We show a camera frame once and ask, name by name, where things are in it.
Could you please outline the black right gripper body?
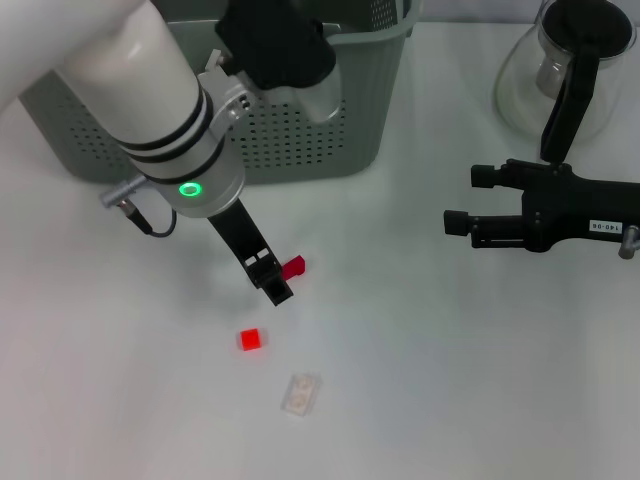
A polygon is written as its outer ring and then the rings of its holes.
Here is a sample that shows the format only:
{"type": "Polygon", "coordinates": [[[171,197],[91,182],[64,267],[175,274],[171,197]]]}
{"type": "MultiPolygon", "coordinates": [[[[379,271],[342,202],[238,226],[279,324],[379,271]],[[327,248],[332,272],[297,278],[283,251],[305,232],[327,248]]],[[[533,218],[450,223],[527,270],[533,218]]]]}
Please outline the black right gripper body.
{"type": "Polygon", "coordinates": [[[570,239],[622,244],[639,227],[639,185],[590,180],[570,166],[522,162],[520,247],[549,251],[570,239]]]}

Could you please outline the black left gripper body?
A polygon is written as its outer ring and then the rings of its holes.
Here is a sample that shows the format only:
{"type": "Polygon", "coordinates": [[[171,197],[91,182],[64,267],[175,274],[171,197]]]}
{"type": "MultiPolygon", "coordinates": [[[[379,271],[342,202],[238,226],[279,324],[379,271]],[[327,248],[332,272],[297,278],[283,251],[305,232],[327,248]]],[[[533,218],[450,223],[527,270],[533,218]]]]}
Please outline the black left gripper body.
{"type": "Polygon", "coordinates": [[[240,200],[208,218],[244,269],[262,262],[275,264],[275,257],[261,231],[240,200]]]}

